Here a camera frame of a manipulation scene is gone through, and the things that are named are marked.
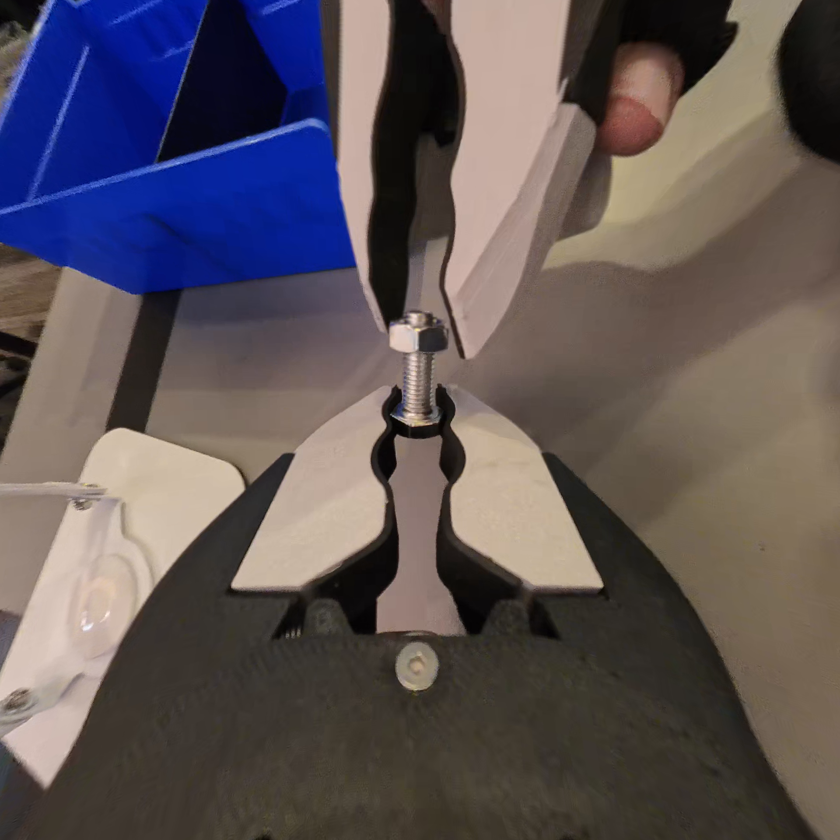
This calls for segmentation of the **silver hex bolt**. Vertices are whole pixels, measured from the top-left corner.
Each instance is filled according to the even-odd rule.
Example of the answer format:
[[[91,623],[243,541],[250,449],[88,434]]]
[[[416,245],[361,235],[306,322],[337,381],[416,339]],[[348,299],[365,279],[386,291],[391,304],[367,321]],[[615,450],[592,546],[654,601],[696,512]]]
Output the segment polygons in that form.
[[[423,310],[410,310],[396,321],[402,319],[419,325],[426,325],[434,320],[444,322],[432,312]],[[392,417],[402,426],[405,434],[414,436],[433,434],[440,425],[442,410],[436,398],[435,365],[437,357],[445,351],[439,353],[394,351],[402,358],[402,396],[397,407],[392,410]]]

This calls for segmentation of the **black wrist rest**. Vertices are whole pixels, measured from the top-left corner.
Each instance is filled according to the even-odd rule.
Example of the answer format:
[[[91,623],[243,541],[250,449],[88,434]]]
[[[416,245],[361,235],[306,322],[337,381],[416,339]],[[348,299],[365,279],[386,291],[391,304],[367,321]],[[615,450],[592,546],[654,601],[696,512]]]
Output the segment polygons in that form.
[[[784,114],[807,150],[839,163],[839,2],[802,1],[777,57]]]

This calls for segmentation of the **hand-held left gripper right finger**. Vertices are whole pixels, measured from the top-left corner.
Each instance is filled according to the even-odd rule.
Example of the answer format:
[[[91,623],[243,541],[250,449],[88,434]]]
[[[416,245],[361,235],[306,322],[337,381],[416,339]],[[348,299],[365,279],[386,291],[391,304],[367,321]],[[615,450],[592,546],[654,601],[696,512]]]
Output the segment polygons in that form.
[[[538,599],[594,596],[604,582],[539,446],[459,386],[439,386],[439,468],[446,485],[436,569],[468,634],[500,602],[534,621]]]

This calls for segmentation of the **white metal stand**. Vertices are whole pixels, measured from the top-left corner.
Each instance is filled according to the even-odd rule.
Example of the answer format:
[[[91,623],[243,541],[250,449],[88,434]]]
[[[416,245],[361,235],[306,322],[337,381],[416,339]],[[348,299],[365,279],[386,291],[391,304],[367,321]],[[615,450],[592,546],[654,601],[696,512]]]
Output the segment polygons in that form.
[[[2,511],[64,506],[1,678],[2,744],[40,786],[155,586],[244,488],[229,463],[125,428],[99,438],[76,479],[2,481]]]

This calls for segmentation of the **silver hex nut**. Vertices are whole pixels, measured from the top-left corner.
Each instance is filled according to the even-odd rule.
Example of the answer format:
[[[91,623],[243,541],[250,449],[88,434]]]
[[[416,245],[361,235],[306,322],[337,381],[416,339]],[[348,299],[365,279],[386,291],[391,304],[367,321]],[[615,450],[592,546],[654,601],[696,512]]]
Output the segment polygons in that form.
[[[402,319],[392,322],[388,333],[391,349],[400,354],[435,354],[448,348],[448,330],[440,320],[419,325]]]

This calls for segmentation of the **blue plastic bin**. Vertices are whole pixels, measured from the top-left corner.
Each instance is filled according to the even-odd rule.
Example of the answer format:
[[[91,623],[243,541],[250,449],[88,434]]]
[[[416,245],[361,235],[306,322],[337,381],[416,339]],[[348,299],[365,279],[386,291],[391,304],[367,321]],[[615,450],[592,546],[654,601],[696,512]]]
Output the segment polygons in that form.
[[[354,265],[320,2],[48,2],[1,239],[132,294]]]

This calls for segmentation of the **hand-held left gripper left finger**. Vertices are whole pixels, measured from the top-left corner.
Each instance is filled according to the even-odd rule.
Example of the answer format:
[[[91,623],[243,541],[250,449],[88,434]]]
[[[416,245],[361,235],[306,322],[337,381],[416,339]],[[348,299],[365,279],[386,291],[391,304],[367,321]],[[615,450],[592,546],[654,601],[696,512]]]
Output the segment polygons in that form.
[[[305,603],[331,599],[354,630],[375,631],[378,600],[398,567],[390,479],[396,468],[391,410],[400,399],[396,387],[379,388],[297,447],[233,591]]]

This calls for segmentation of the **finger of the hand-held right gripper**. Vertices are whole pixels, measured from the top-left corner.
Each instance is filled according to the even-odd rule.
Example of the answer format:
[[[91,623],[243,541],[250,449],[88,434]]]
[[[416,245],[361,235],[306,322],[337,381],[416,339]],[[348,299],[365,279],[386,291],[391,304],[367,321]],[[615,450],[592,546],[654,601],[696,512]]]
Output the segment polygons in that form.
[[[406,308],[427,12],[407,1],[341,2],[339,11],[339,180],[360,284],[382,333]]]
[[[451,174],[454,240],[443,294],[472,360],[537,276],[592,153],[593,120],[564,101],[569,1],[457,1],[450,34],[464,88]]]

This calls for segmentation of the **person's right hand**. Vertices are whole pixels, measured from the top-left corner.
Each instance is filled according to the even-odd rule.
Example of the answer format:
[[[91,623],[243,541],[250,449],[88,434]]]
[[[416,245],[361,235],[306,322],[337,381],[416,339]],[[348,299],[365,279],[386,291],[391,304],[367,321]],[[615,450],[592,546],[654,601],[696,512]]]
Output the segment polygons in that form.
[[[650,150],[671,120],[684,81],[683,64],[671,48],[648,42],[621,45],[597,131],[597,150],[617,157]]]

